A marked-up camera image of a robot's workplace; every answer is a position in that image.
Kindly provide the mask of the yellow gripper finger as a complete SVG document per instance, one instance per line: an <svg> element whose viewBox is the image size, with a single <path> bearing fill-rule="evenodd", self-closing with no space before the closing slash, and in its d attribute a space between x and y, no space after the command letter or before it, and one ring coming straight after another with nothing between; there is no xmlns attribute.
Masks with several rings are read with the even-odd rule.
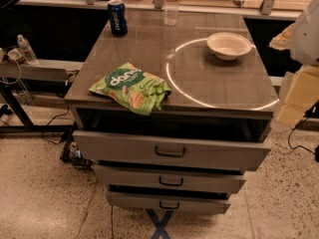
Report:
<svg viewBox="0 0 319 239"><path fill-rule="evenodd" d="M286 27L280 34L270 41L269 47L279 51L289 50L293 27L293 24Z"/></svg>
<svg viewBox="0 0 319 239"><path fill-rule="evenodd" d="M305 113L319 101L319 67L303 65L293 77L277 120L295 127Z"/></svg>

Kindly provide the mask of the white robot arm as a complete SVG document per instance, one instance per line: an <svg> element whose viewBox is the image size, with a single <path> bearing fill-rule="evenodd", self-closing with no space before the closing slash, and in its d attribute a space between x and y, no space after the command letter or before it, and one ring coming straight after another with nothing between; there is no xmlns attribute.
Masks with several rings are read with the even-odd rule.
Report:
<svg viewBox="0 0 319 239"><path fill-rule="evenodd" d="M295 127L319 101L319 0L312 0L269 46L279 51L289 50L291 59L301 64L276 118L286 126Z"/></svg>

